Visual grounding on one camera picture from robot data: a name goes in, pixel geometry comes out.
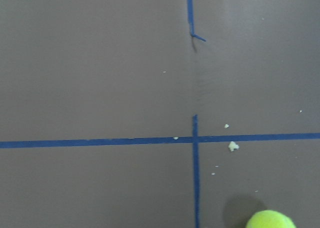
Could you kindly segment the blue tape line near ball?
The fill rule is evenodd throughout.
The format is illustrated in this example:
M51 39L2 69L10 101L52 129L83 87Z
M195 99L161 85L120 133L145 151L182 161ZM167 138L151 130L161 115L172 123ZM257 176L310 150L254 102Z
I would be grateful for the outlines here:
M200 227L200 165L199 165L199 136L198 115L192 117L192 160L194 187L194 227Z

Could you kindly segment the blue tape line front crosswise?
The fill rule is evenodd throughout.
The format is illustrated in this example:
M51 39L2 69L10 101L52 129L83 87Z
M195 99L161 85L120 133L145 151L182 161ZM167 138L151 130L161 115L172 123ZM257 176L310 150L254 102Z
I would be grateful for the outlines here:
M222 142L251 142L251 141L289 141L316 140L317 133L282 133L282 134L247 134L247 135L218 135L218 136L181 136L175 137L140 137L140 138L111 138L111 139L71 139L71 140L28 140L2 141L2 149L22 148L57 148L57 147L90 147L90 146L123 146L123 145L156 145L156 144L192 144L222 143Z

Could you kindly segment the yellow tennis ball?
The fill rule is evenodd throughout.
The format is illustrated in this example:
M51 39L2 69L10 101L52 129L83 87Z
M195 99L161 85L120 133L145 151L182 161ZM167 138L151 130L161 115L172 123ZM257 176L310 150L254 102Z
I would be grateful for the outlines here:
M296 228L288 216L275 211L263 210L256 212L246 223L246 228Z

